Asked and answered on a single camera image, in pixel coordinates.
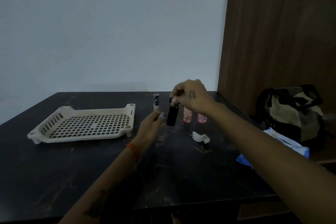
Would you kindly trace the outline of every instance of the white wall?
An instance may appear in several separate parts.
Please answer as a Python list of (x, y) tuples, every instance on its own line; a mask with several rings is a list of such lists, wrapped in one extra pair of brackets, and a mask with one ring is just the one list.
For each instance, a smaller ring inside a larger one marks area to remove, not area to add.
[(0, 124), (59, 91), (216, 90), (227, 0), (0, 0)]

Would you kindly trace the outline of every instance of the person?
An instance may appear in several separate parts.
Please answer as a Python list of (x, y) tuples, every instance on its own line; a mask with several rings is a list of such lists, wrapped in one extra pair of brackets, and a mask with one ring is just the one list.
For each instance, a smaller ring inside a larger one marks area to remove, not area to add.
[[(215, 102), (200, 80), (177, 84), (170, 97), (214, 120), (302, 223), (336, 223), (335, 175)], [(161, 112), (145, 118), (133, 146), (120, 153), (59, 223), (99, 223), (109, 191), (130, 173), (137, 151), (145, 152), (163, 121)]]

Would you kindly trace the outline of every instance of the backpack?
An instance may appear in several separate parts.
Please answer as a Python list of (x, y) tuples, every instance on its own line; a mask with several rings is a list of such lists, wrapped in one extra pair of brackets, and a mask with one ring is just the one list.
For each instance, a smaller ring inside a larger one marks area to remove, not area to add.
[(311, 84), (264, 90), (257, 99), (256, 123), (266, 122), (276, 132), (311, 149), (321, 148), (326, 141), (323, 113), (317, 106), (323, 102)]

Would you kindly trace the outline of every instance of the orange thread bracelet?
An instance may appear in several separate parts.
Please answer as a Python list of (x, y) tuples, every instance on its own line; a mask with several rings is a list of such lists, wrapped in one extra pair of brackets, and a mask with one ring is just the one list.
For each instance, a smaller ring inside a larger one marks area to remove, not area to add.
[(132, 144), (132, 143), (128, 143), (128, 144), (124, 147), (124, 149), (125, 149), (126, 147), (129, 147), (129, 148), (131, 148), (131, 149), (133, 150), (133, 152), (134, 152), (134, 154), (135, 154), (135, 158), (136, 158), (135, 162), (138, 162), (138, 160), (140, 159), (140, 151), (139, 151), (138, 147), (137, 147), (135, 144)]

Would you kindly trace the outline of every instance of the table top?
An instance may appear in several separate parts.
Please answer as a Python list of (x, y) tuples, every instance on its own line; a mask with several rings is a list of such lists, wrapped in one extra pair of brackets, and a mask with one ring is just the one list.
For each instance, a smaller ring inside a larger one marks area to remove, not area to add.
[[(158, 92), (168, 111), (169, 92)], [(219, 93), (217, 101), (250, 120)], [(27, 134), (61, 106), (74, 109), (123, 108), (135, 103), (131, 138), (34, 144)], [(153, 111), (153, 92), (59, 92), (0, 125), (0, 222), (63, 216), (136, 135)], [(206, 134), (195, 142), (192, 131)], [(135, 209), (209, 201), (275, 196), (239, 155), (227, 136), (208, 119), (189, 124), (179, 109), (174, 127), (164, 126), (136, 169), (143, 185)]]

